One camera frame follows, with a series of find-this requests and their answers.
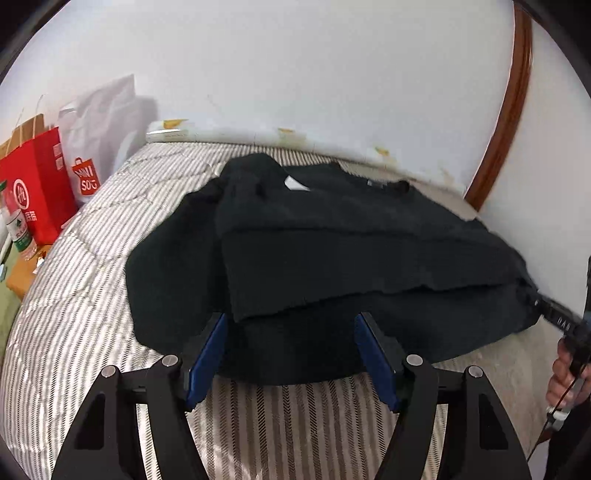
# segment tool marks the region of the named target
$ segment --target human hand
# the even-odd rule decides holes
[[[548,391],[546,393],[546,400],[548,404],[555,407],[560,400],[560,397],[564,395],[566,389],[574,381],[573,374],[569,371],[570,364],[573,361],[573,356],[564,346],[564,339],[558,341],[558,358],[552,364],[552,378],[548,382]],[[591,394],[591,364],[587,364],[581,377],[584,378],[585,382],[583,388],[577,399],[575,405],[583,403]],[[570,391],[562,403],[558,406],[559,408],[565,408],[569,403],[573,401],[574,393]]]

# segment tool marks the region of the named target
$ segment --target quilted mattress cover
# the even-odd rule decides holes
[[[146,145],[56,241],[15,320],[0,384],[0,433],[31,479],[51,477],[68,428],[102,367],[113,364],[125,372],[149,367],[160,357],[134,337],[124,278],[131,249],[186,193],[219,175],[226,161],[255,151],[285,165],[335,160],[253,145]],[[380,168],[339,163],[370,179],[399,179]],[[456,195],[417,187],[458,215],[474,216]],[[480,365],[529,450],[544,421],[557,338],[539,322],[437,366],[462,371]],[[378,401],[371,379],[359,374],[283,387],[215,377],[207,399],[188,420],[210,478],[360,480],[374,477],[396,416]],[[440,406],[425,479],[436,477],[445,422],[446,409]],[[138,423],[148,479],[158,479],[145,406],[138,406]]]

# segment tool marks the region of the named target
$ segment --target white paper bag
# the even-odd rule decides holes
[[[79,96],[60,109],[57,126],[78,204],[141,147],[141,111],[130,75]]]

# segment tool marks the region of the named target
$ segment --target blue gripper pad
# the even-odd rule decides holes
[[[353,334],[361,355],[361,360],[363,360],[363,364],[374,382],[374,388],[379,399],[391,411],[396,411],[398,397],[396,396],[394,373],[388,365],[382,349],[375,340],[374,334],[369,330],[365,319],[361,315],[355,317]]]
[[[228,318],[226,315],[222,315],[189,372],[189,391],[186,404],[191,410],[207,396],[213,376],[222,361],[227,336]]]

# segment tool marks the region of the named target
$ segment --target water bottle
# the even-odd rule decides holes
[[[25,260],[32,259],[37,253],[37,244],[6,180],[0,183],[0,211],[18,252]]]

